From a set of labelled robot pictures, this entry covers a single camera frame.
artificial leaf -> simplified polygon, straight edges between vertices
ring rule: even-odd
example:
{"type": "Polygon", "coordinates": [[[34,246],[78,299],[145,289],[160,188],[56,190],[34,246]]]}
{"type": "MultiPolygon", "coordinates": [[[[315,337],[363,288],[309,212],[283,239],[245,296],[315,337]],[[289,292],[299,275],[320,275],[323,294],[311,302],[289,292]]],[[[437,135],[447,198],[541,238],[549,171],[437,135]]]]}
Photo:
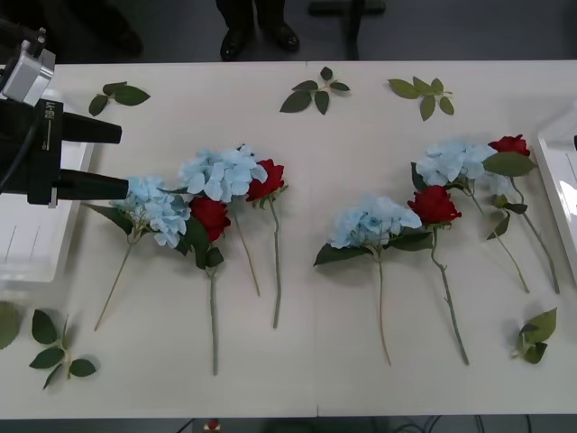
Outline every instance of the artificial leaf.
{"type": "Polygon", "coordinates": [[[307,108],[313,97],[311,97],[310,92],[298,90],[292,95],[290,95],[280,108],[281,113],[298,113],[307,108]]]}
{"type": "Polygon", "coordinates": [[[330,244],[325,244],[316,255],[314,266],[341,260],[352,259],[360,255],[372,254],[371,250],[362,246],[349,246],[345,248],[333,248],[330,244]]]}
{"type": "Polygon", "coordinates": [[[211,248],[206,253],[206,267],[215,268],[220,263],[224,262],[224,257],[218,248],[211,248]]]}
{"type": "Polygon", "coordinates": [[[528,156],[517,152],[498,152],[483,161],[485,170],[502,176],[525,176],[536,167],[528,156]]]}
{"type": "Polygon", "coordinates": [[[448,97],[442,97],[439,99],[439,107],[446,115],[454,115],[454,106],[451,103],[451,99],[448,97]]]}
{"type": "Polygon", "coordinates": [[[122,228],[126,235],[133,232],[133,222],[124,216],[124,212],[120,209],[117,209],[116,207],[91,205],[89,203],[83,203],[83,205],[108,218],[110,221],[122,228]]]}
{"type": "Polygon", "coordinates": [[[488,241],[491,239],[495,239],[496,238],[495,234],[497,234],[498,236],[503,236],[505,232],[507,232],[508,221],[511,219],[511,214],[509,212],[506,213],[507,215],[499,221],[499,223],[495,227],[495,230],[493,230],[493,232],[487,238],[488,241]]]}
{"type": "Polygon", "coordinates": [[[20,314],[12,302],[0,302],[0,350],[8,347],[20,331],[20,314]]]}
{"type": "Polygon", "coordinates": [[[123,81],[122,83],[106,84],[102,88],[102,91],[104,92],[105,95],[112,96],[118,88],[121,88],[122,86],[126,86],[127,84],[128,84],[127,81],[123,81]]]}
{"type": "Polygon", "coordinates": [[[321,115],[326,114],[326,110],[328,110],[328,102],[329,96],[324,90],[320,90],[315,93],[315,104],[318,111],[321,112],[321,115]]]}
{"type": "Polygon", "coordinates": [[[392,91],[399,97],[404,97],[405,99],[418,98],[418,91],[415,86],[404,79],[390,79],[389,85],[392,91]]]}
{"type": "Polygon", "coordinates": [[[30,363],[30,367],[36,369],[51,368],[62,361],[63,357],[64,351],[62,349],[59,347],[51,347],[37,354],[34,361],[30,363]]]}
{"type": "Polygon", "coordinates": [[[90,102],[90,106],[88,107],[88,112],[92,116],[97,116],[102,113],[102,110],[105,109],[106,105],[108,104],[108,97],[105,95],[96,95],[94,99],[90,102]]]}
{"type": "Polygon", "coordinates": [[[52,319],[41,309],[34,310],[32,336],[41,345],[51,345],[58,339],[52,319]]]}
{"type": "Polygon", "coordinates": [[[431,88],[433,89],[433,91],[436,94],[443,93],[443,91],[444,91],[443,83],[441,82],[441,80],[439,78],[435,78],[433,80],[433,82],[431,83],[431,88]]]}
{"type": "Polygon", "coordinates": [[[413,186],[419,192],[424,191],[426,189],[426,183],[423,179],[423,176],[417,173],[417,163],[411,162],[411,176],[413,178],[413,186]]]}
{"type": "Polygon", "coordinates": [[[75,359],[70,364],[69,373],[76,377],[88,377],[96,373],[96,367],[87,359],[75,359]]]}
{"type": "Polygon", "coordinates": [[[151,96],[133,86],[121,86],[114,92],[114,101],[123,106],[138,106],[151,96]]]}
{"type": "Polygon", "coordinates": [[[531,364],[539,364],[539,361],[541,361],[543,355],[545,354],[546,348],[546,343],[536,343],[534,346],[529,347],[529,349],[523,355],[523,359],[531,364]]]}
{"type": "Polygon", "coordinates": [[[294,86],[292,89],[305,90],[305,91],[318,90],[318,84],[316,83],[316,81],[310,79],[309,81],[303,81],[302,83],[294,86]]]}
{"type": "Polygon", "coordinates": [[[333,72],[328,67],[324,67],[323,70],[321,70],[321,77],[324,81],[328,81],[333,77],[333,72]]]}
{"type": "Polygon", "coordinates": [[[424,97],[434,94],[433,88],[426,84],[422,79],[413,77],[413,85],[415,86],[417,92],[424,97]]]}
{"type": "Polygon", "coordinates": [[[346,84],[339,83],[338,81],[331,83],[331,88],[334,90],[340,90],[341,92],[348,92],[351,90],[351,88],[349,88],[346,84]]]}
{"type": "Polygon", "coordinates": [[[435,111],[435,97],[424,97],[421,101],[420,111],[423,122],[433,115],[435,111]]]}
{"type": "Polygon", "coordinates": [[[50,374],[48,375],[48,377],[46,378],[46,382],[44,383],[44,387],[42,388],[43,390],[45,390],[46,388],[48,388],[48,385],[50,385],[50,382],[52,382],[52,379],[54,379],[56,377],[56,374],[60,371],[60,368],[62,368],[62,364],[58,364],[54,370],[52,370],[50,372],[50,374]]]}

flower stem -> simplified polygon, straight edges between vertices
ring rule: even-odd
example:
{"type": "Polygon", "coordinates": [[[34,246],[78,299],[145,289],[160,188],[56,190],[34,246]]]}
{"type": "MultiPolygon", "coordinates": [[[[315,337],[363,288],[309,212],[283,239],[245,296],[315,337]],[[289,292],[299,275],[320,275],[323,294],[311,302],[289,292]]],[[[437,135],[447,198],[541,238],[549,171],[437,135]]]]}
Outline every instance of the flower stem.
{"type": "Polygon", "coordinates": [[[241,241],[243,242],[243,247],[244,247],[244,252],[246,253],[246,257],[249,259],[249,266],[251,267],[252,280],[254,281],[254,288],[256,289],[256,294],[260,297],[261,290],[259,289],[259,282],[256,279],[256,273],[254,272],[254,267],[252,266],[251,254],[249,253],[248,246],[246,246],[246,243],[244,242],[243,231],[241,230],[241,225],[239,224],[238,218],[236,217],[236,212],[233,212],[233,220],[234,220],[234,223],[236,224],[236,229],[238,230],[238,234],[241,237],[241,241]]]}
{"type": "Polygon", "coordinates": [[[270,210],[272,211],[272,216],[274,217],[275,231],[274,231],[274,253],[275,253],[275,265],[277,270],[277,301],[274,308],[274,319],[272,321],[272,327],[274,329],[279,325],[279,312],[280,312],[280,297],[282,295],[282,289],[280,287],[280,262],[279,262],[279,231],[280,223],[277,218],[277,213],[274,210],[274,205],[272,204],[272,198],[269,197],[270,210]]]}
{"type": "Polygon", "coordinates": [[[436,251],[436,245],[437,245],[437,228],[433,229],[433,249],[431,250],[431,260],[433,261],[433,263],[436,265],[437,268],[439,268],[439,271],[441,271],[441,276],[443,277],[443,284],[444,284],[444,291],[446,293],[446,301],[447,304],[449,304],[449,309],[451,310],[451,321],[453,322],[453,329],[454,329],[454,334],[457,337],[457,342],[459,343],[459,347],[461,349],[461,357],[463,358],[463,362],[465,363],[465,365],[469,365],[469,358],[467,357],[467,353],[465,352],[465,348],[463,346],[463,341],[461,340],[461,334],[459,333],[459,328],[457,327],[457,318],[454,315],[454,307],[453,307],[453,300],[451,298],[451,292],[449,291],[449,283],[447,282],[447,276],[444,273],[444,271],[447,269],[446,266],[443,266],[441,263],[439,263],[436,258],[435,258],[435,251],[436,251]]]}
{"type": "MultiPolygon", "coordinates": [[[[483,211],[481,205],[477,201],[477,198],[475,198],[475,195],[471,194],[471,198],[472,198],[472,201],[475,203],[475,206],[479,209],[479,212],[481,213],[481,215],[483,215],[485,217],[485,212],[483,211]]],[[[511,261],[515,265],[515,268],[517,269],[517,273],[519,275],[519,278],[521,279],[521,283],[523,284],[523,289],[525,290],[526,293],[529,293],[529,288],[527,287],[527,283],[525,282],[525,278],[523,278],[523,273],[521,273],[521,269],[519,268],[519,265],[517,264],[515,257],[513,257],[513,254],[511,254],[511,251],[508,250],[508,248],[505,246],[505,244],[503,244],[503,241],[501,241],[501,238],[497,234],[497,232],[495,230],[493,230],[492,233],[495,235],[495,237],[497,238],[497,240],[499,241],[499,243],[501,244],[503,249],[507,252],[509,258],[511,259],[511,261]]]]}
{"type": "Polygon", "coordinates": [[[112,298],[112,294],[113,294],[114,289],[116,287],[116,283],[118,282],[118,279],[120,278],[120,274],[123,273],[124,265],[126,264],[126,260],[128,259],[128,256],[130,254],[130,251],[133,249],[133,246],[134,246],[134,243],[128,244],[128,249],[126,250],[126,254],[124,255],[123,264],[120,266],[120,270],[118,271],[118,274],[116,275],[116,280],[114,280],[114,284],[112,286],[112,289],[110,290],[110,293],[108,293],[108,298],[106,299],[105,307],[102,309],[102,313],[100,313],[100,317],[98,318],[98,321],[96,322],[96,326],[94,327],[95,332],[98,330],[98,327],[100,327],[100,322],[102,321],[102,317],[104,316],[104,314],[106,312],[106,307],[108,307],[108,302],[110,302],[110,299],[112,298]]]}

